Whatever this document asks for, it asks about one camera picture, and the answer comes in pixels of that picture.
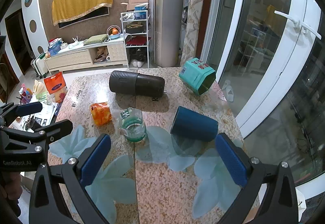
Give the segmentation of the left hand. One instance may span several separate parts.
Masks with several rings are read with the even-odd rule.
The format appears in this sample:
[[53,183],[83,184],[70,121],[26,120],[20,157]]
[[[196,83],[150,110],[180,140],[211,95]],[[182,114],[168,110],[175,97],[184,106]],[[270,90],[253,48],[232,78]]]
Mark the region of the left hand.
[[18,200],[22,192],[20,172],[1,173],[1,193],[5,199]]

